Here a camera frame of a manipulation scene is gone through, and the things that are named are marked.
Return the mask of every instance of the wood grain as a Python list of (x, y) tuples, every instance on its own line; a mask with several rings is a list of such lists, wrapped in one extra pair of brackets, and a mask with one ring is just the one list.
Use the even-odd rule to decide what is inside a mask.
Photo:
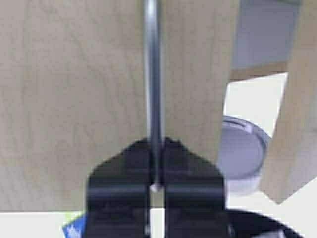
[(166, 131), (215, 162), (239, 1), (165, 0)]
[(317, 176), (317, 2), (303, 1), (261, 190), (280, 203)]
[(0, 15), (0, 211), (82, 210), (91, 169), (145, 136), (141, 1)]
[(251, 78), (269, 76), (287, 71), (287, 62), (269, 63), (250, 68), (233, 69), (231, 71), (230, 81), (241, 81)]
[[(238, 1), (163, 0), (167, 135), (216, 160)], [(141, 0), (0, 3), (0, 211), (84, 209), (146, 134)]]

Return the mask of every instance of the metal rod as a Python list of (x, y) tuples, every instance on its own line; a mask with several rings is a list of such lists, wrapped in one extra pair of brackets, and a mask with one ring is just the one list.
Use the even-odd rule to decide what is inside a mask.
[(164, 113), (162, 98), (160, 0), (144, 0), (144, 78), (146, 83), (147, 131), (154, 166), (152, 189), (162, 187)]

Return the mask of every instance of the white lid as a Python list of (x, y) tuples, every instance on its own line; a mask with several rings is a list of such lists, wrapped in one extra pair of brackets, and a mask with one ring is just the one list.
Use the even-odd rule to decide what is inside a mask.
[(248, 194), (259, 185), (269, 136), (258, 126), (225, 116), (217, 166), (230, 193)]

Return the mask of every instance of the blue label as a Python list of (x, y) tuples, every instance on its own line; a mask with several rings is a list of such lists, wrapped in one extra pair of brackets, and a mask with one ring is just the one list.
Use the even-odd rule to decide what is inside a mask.
[(85, 228), (86, 216), (81, 216), (63, 227), (65, 238), (82, 238)]

